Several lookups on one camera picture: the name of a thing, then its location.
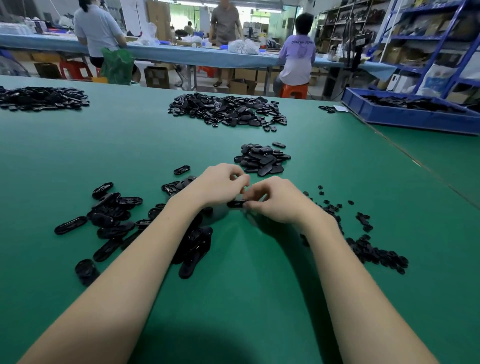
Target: paper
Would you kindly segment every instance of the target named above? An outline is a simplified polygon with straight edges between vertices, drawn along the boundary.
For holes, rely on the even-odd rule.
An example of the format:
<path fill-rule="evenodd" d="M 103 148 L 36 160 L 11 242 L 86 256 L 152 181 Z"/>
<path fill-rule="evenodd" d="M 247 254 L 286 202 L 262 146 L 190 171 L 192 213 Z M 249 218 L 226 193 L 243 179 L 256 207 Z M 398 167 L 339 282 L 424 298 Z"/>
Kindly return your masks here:
<path fill-rule="evenodd" d="M 339 105 L 335 105 L 335 110 L 341 111 L 341 112 L 350 112 L 350 110 L 348 110 L 345 106 L 339 106 Z"/>

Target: black hair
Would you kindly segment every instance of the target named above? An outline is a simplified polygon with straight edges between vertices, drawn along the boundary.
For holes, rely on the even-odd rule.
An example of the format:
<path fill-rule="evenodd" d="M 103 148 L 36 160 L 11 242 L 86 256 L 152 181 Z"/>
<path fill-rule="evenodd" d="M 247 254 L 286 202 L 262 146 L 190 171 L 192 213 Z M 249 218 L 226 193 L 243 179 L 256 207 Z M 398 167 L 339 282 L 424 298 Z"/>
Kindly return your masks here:
<path fill-rule="evenodd" d="M 78 4 L 84 12 L 88 12 L 88 6 L 91 4 L 91 0 L 78 0 Z"/>
<path fill-rule="evenodd" d="M 297 34 L 301 36 L 307 36 L 310 33 L 310 30 L 312 29 L 312 24 L 313 24 L 312 14 L 308 14 L 307 12 L 300 14 L 295 19 L 295 29 L 297 30 Z"/>

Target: red stool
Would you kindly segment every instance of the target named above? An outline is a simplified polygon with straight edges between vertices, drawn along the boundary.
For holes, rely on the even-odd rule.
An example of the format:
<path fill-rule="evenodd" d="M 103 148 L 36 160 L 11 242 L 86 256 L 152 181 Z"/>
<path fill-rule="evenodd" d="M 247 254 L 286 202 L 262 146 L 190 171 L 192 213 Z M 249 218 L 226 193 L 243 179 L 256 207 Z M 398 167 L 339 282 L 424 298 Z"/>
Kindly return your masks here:
<path fill-rule="evenodd" d="M 200 66 L 198 67 L 198 70 L 207 72 L 208 78 L 214 78 L 217 68 Z"/>
<path fill-rule="evenodd" d="M 308 93 L 308 84 L 304 84 L 300 86 L 283 85 L 282 92 L 280 92 L 280 97 L 291 98 L 291 96 L 294 95 L 296 99 L 306 100 L 307 93 Z"/>
<path fill-rule="evenodd" d="M 60 62 L 60 73 L 64 80 L 67 79 L 67 76 L 65 76 L 65 70 L 68 71 L 68 73 L 70 74 L 70 77 L 73 80 L 86 80 L 87 78 L 82 76 L 82 69 L 85 69 L 87 71 L 88 76 L 90 78 L 93 78 L 90 68 L 88 68 L 88 66 L 83 62 L 78 62 L 78 61 L 61 61 Z"/>

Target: green workbench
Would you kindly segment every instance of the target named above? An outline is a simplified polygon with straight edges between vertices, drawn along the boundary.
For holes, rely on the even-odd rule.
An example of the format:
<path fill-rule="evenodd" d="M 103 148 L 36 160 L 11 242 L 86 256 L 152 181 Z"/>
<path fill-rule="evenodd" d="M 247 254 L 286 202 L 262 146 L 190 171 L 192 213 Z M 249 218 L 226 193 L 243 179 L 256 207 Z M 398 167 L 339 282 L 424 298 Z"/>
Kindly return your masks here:
<path fill-rule="evenodd" d="M 374 125 L 390 142 L 480 208 L 480 138 Z"/>
<path fill-rule="evenodd" d="M 175 168 L 188 164 L 198 176 L 233 162 L 244 143 L 274 141 L 292 156 L 283 178 L 317 202 L 343 204 L 346 237 L 364 233 L 361 211 L 372 216 L 372 244 L 410 260 L 404 276 L 366 268 L 437 358 L 480 362 L 480 211 L 352 115 L 278 99 L 288 126 L 277 133 L 214 129 L 167 114 L 181 91 L 5 76 L 0 85 L 72 86 L 92 103 L 82 111 L 0 110 L 2 363 L 18 360 L 84 291 L 73 269 L 105 241 L 91 224 L 63 236 L 53 230 L 90 210 L 94 188 L 113 181 L 114 191 L 142 197 L 132 210 L 137 221 L 167 200 L 160 186 L 177 180 Z M 168 272 L 131 362 L 340 362 L 312 254 L 298 234 L 241 211 L 211 226 L 212 249 L 194 275 L 181 280 L 179 266 Z"/>

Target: green plastic bag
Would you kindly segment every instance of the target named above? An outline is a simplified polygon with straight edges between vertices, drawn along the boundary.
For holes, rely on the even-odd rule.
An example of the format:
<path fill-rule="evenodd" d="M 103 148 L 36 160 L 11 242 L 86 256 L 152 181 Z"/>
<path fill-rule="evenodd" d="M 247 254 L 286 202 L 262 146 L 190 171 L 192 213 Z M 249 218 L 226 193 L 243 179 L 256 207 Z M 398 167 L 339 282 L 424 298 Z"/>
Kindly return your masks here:
<path fill-rule="evenodd" d="M 131 85 L 132 71 L 135 58 L 126 49 L 111 51 L 108 48 L 102 49 L 103 62 L 101 75 L 108 78 L 109 84 Z"/>

